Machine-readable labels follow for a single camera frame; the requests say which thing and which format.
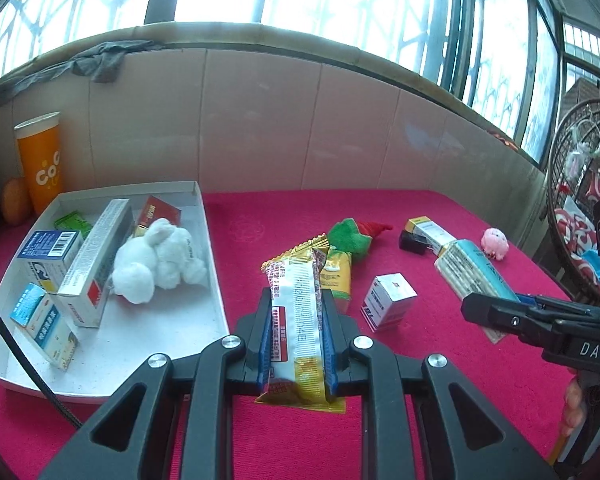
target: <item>human hand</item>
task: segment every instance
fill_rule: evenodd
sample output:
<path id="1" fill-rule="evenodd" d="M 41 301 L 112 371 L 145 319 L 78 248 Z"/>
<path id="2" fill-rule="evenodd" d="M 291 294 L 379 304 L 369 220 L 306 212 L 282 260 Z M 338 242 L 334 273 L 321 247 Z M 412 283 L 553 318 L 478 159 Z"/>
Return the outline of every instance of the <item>human hand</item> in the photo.
<path id="1" fill-rule="evenodd" d="M 577 374 L 577 370 L 569 368 L 569 370 Z M 578 384 L 578 378 L 574 377 L 567 386 L 567 391 L 564 393 L 564 410 L 562 412 L 562 420 L 560 422 L 560 434 L 562 436 L 570 436 L 583 421 L 584 412 L 580 407 L 582 402 L 582 389 Z"/>

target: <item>yellow snack package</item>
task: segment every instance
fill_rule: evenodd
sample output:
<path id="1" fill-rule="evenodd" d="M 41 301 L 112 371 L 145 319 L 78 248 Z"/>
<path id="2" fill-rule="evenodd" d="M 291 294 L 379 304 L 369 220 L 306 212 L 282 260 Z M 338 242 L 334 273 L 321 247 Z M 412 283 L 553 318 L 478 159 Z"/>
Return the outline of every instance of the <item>yellow snack package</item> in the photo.
<path id="1" fill-rule="evenodd" d="M 344 413 L 344 399 L 330 402 L 324 382 L 319 251 L 293 251 L 264 268 L 271 288 L 271 363 L 256 402 Z"/>
<path id="2" fill-rule="evenodd" d="M 329 248 L 327 261 L 320 271 L 320 286 L 330 288 L 336 308 L 341 314 L 347 313 L 351 299 L 351 254 Z"/>
<path id="3" fill-rule="evenodd" d="M 260 266 L 260 270 L 264 272 L 265 269 L 273 262 L 279 262 L 283 258 L 288 258 L 293 254 L 305 253 L 307 249 L 315 249 L 317 251 L 315 253 L 316 264 L 318 266 L 318 271 L 322 270 L 324 263 L 327 260 L 327 253 L 329 252 L 329 241 L 327 240 L 327 235 L 324 233 L 312 238 L 311 240 L 307 240 L 304 243 L 289 249 L 288 251 L 285 251 L 275 258 L 267 260 Z"/>

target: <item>paper cup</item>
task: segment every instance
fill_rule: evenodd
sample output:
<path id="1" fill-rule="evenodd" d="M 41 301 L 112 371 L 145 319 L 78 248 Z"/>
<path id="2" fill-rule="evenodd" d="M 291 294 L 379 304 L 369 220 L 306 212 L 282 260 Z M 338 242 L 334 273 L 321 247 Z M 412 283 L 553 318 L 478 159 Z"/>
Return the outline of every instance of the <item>paper cup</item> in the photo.
<path id="1" fill-rule="evenodd" d="M 62 193 L 59 120 L 60 112 L 54 112 L 14 128 L 27 189 L 38 215 Z"/>

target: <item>pink pig toy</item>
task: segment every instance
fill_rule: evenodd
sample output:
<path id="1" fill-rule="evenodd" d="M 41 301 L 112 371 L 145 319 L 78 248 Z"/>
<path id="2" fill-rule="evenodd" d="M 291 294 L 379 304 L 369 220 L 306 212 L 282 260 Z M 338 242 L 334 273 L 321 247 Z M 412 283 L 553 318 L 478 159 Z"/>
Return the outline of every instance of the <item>pink pig toy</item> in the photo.
<path id="1" fill-rule="evenodd" d="M 498 261 L 503 259 L 509 251 L 507 237 L 500 229 L 495 227 L 490 227 L 484 232 L 480 244 L 488 257 L 495 258 Z"/>

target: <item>white stuffed rabbit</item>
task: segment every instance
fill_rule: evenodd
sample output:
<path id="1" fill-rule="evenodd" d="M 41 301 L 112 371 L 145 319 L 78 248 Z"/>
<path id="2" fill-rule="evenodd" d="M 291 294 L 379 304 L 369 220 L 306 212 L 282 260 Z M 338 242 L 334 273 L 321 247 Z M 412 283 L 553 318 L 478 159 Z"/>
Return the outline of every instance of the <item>white stuffed rabbit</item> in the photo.
<path id="1" fill-rule="evenodd" d="M 206 267 L 194 250 L 191 234 L 158 218 L 144 236 L 129 238 L 116 253 L 113 291 L 131 303 L 147 303 L 156 286 L 175 288 L 180 281 L 206 284 Z"/>

